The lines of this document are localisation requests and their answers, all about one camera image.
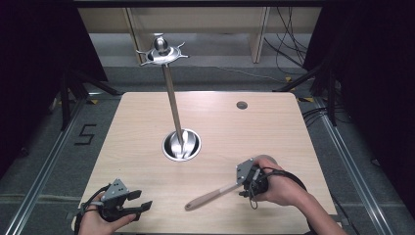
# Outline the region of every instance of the metal stand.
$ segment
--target metal stand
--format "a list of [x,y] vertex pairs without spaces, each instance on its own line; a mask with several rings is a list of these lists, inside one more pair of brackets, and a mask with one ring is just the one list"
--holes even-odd
[[140,54],[146,54],[147,61],[141,64],[141,66],[153,64],[160,65],[162,68],[175,127],[175,131],[164,138],[162,150],[166,157],[177,162],[193,159],[201,149],[201,138],[199,135],[193,130],[182,129],[181,127],[173,81],[170,67],[168,66],[169,63],[179,58],[188,58],[188,56],[182,55],[179,49],[183,45],[184,43],[177,47],[170,47],[167,41],[162,38],[162,34],[157,34],[154,40],[154,49],[148,52],[137,51]]

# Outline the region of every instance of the forearm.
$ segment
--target forearm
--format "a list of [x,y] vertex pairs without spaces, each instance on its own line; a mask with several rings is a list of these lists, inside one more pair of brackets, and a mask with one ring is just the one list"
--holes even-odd
[[346,234],[311,194],[303,194],[297,208],[304,214],[317,234]]

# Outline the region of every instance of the hand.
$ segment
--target hand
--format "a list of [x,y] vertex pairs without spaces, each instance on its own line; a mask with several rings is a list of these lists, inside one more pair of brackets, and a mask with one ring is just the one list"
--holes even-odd
[[[269,156],[258,156],[254,159],[254,165],[264,168],[265,173],[270,172],[271,167],[283,170],[274,159]],[[281,206],[295,206],[307,218],[308,222],[320,235],[346,235],[342,228],[321,207],[311,194],[303,190],[292,179],[284,176],[269,176],[268,190],[254,197],[256,201],[268,201]]]
[[[99,194],[94,201],[100,201],[103,194]],[[88,210],[96,210],[97,207],[91,205]],[[132,222],[135,218],[135,214],[126,215],[114,222],[107,222],[101,218],[98,211],[88,211],[82,218],[79,227],[79,235],[111,235],[116,232],[120,227]]]
[[[254,159],[254,165],[264,168],[264,172],[272,171],[270,168],[283,170],[274,159],[269,156],[258,156]],[[280,206],[297,206],[301,197],[308,193],[303,190],[295,181],[284,176],[269,176],[268,190],[265,193],[258,194],[254,197],[255,201],[268,201]]]

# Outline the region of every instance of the aluminum rail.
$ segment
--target aluminum rail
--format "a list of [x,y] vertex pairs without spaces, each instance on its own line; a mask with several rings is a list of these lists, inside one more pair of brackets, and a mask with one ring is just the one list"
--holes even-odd
[[48,155],[43,167],[40,169],[37,174],[36,179],[31,185],[29,191],[25,195],[21,206],[13,217],[9,227],[7,229],[7,235],[18,235],[21,234],[27,220],[36,205],[37,199],[42,192],[55,164],[59,158],[59,154],[65,147],[65,144],[69,138],[69,134],[72,131],[73,124],[76,121],[77,116],[79,115],[83,105],[85,104],[85,99],[78,99],[75,106],[72,110],[72,119],[68,123],[67,127],[61,131],[56,140],[51,152]]
[[[324,108],[324,103],[321,98],[316,97],[314,100],[317,108]],[[354,184],[354,187],[356,188],[357,194],[359,195],[363,206],[366,208],[370,218],[372,219],[376,230],[379,234],[394,234],[392,227],[387,222],[384,212],[379,206],[376,198],[373,196],[373,193],[367,186],[366,181],[360,173],[359,168],[357,167],[353,157],[348,151],[348,148],[339,130],[331,124],[330,120],[326,116],[323,117],[323,122],[340,154],[340,157],[346,167],[351,181]]]

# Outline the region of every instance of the black strap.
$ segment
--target black strap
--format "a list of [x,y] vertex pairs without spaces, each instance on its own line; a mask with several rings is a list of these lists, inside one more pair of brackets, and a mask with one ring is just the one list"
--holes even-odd
[[94,195],[92,195],[92,197],[88,201],[86,201],[86,203],[83,203],[83,204],[80,205],[80,212],[76,215],[75,225],[74,225],[74,228],[73,228],[74,235],[78,235],[78,233],[79,233],[80,222],[82,221],[83,215],[86,212],[97,211],[95,209],[92,209],[92,210],[87,209],[89,207],[89,205],[91,204],[92,200],[94,200],[94,198],[97,197],[98,194],[100,194],[101,192],[107,191],[110,188],[110,186],[111,186],[111,184],[101,188]]
[[[277,175],[277,176],[284,176],[287,178],[290,178],[291,180],[293,180],[294,182],[296,182],[303,190],[307,191],[304,183],[302,183],[302,181],[296,177],[295,175],[293,175],[292,173],[285,171],[285,170],[280,170],[280,169],[275,169],[275,168],[271,168],[272,171],[268,172],[264,175],[262,175],[259,179],[257,180],[263,180],[265,178],[267,178],[268,176],[272,176],[272,175]],[[308,224],[308,228],[310,229],[309,232],[307,232],[307,235],[317,235],[317,233],[315,232],[314,228],[311,226],[311,224],[307,221]]]

